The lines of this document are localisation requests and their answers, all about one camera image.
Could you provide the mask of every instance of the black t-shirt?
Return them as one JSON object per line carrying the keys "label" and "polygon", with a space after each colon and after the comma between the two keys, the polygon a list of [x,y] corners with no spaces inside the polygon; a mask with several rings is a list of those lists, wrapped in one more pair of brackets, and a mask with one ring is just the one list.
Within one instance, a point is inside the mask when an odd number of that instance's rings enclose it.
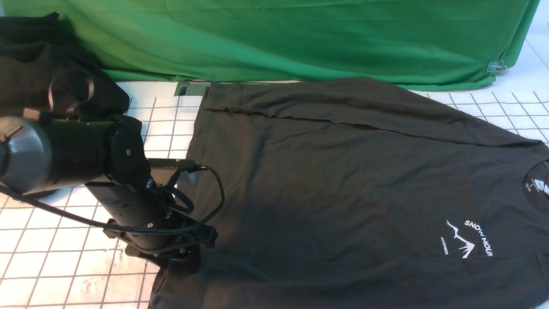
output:
{"label": "black t-shirt", "polygon": [[[155,308],[547,299],[549,196],[528,191],[547,182],[541,141],[372,80],[212,84],[187,156],[219,172],[227,202],[199,272],[159,273]],[[200,219],[217,186],[192,190]]]}

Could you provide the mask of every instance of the black cable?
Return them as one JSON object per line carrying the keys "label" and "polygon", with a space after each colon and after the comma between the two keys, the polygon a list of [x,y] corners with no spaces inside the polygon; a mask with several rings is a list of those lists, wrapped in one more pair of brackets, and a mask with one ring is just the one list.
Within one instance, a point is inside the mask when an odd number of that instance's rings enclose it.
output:
{"label": "black cable", "polygon": [[219,186],[219,194],[220,194],[220,197],[221,197],[221,202],[219,203],[219,205],[217,205],[217,207],[214,210],[212,210],[206,217],[204,217],[204,219],[202,219],[199,222],[191,225],[190,227],[181,228],[181,229],[154,230],[154,229],[122,227],[120,225],[103,223],[103,222],[94,221],[94,220],[90,220],[90,219],[87,219],[87,218],[84,218],[84,217],[77,216],[73,213],[66,212],[66,211],[60,210],[56,207],[50,206],[46,203],[42,203],[41,201],[37,201],[34,198],[19,194],[15,191],[11,190],[10,188],[7,188],[7,187],[3,186],[3,185],[0,185],[0,192],[4,193],[4,194],[6,194],[6,195],[8,195],[12,198],[15,198],[16,200],[27,203],[31,206],[43,209],[47,212],[57,214],[58,216],[61,216],[61,217],[67,218],[67,219],[72,219],[74,221],[77,221],[77,222],[80,222],[80,223],[83,223],[83,224],[87,224],[87,225],[90,225],[90,226],[96,227],[96,228],[104,228],[104,229],[108,229],[108,230],[112,230],[112,231],[121,231],[121,232],[136,233],[136,234],[178,235],[178,234],[184,234],[184,233],[190,232],[190,231],[195,230],[197,228],[200,228],[201,226],[206,224],[206,222],[208,222],[216,213],[219,212],[219,210],[223,207],[223,204],[225,203],[225,191],[223,190],[223,185],[221,184],[221,178],[219,177],[217,172],[215,172],[214,169],[212,169],[208,166],[201,166],[201,167],[198,168],[198,170],[209,170],[214,175],[215,180],[217,181],[217,185]]}

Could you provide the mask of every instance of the black fabric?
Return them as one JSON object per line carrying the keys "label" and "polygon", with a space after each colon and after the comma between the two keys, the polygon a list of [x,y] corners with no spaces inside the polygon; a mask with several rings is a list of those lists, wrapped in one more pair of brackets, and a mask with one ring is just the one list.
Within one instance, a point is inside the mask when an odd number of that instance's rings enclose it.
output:
{"label": "black fabric", "polygon": [[[187,157],[226,205],[197,274],[151,307],[532,308],[547,299],[549,200],[523,187],[541,141],[372,80],[212,84]],[[213,178],[184,187],[204,217]]]}
{"label": "black fabric", "polygon": [[57,13],[42,18],[0,18],[0,117],[21,116],[24,107],[49,110],[48,88],[55,76],[54,108],[64,113],[88,97],[88,85],[78,71],[89,74],[95,89],[81,108],[85,114],[106,118],[127,111],[128,95],[84,49],[51,42],[58,18]]}

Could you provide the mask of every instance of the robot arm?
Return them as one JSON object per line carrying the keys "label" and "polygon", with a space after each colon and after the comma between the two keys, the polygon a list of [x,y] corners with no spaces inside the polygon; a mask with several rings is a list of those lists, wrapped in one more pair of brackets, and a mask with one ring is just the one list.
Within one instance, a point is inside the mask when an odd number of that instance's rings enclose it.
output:
{"label": "robot arm", "polygon": [[[225,197],[217,173],[191,160],[147,160],[141,122],[116,115],[103,122],[56,119],[51,112],[26,109],[23,117],[0,118],[0,192],[46,211],[104,228],[126,242],[126,253],[165,268],[173,260],[199,265],[199,245],[213,247],[215,228],[205,223]],[[172,173],[165,184],[152,170]],[[204,219],[187,217],[192,201],[174,189],[182,172],[209,170],[220,186],[221,202]],[[106,224],[66,213],[25,194],[85,184],[112,216]],[[185,204],[187,208],[176,203]]]}

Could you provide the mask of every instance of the green backdrop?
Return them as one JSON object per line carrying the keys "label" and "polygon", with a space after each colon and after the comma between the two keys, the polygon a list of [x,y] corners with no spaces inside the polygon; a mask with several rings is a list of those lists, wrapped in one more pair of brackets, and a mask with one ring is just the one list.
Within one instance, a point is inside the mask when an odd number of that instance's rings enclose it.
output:
{"label": "green backdrop", "polygon": [[4,0],[7,16],[61,14],[116,80],[369,77],[475,89],[512,67],[539,0]]}

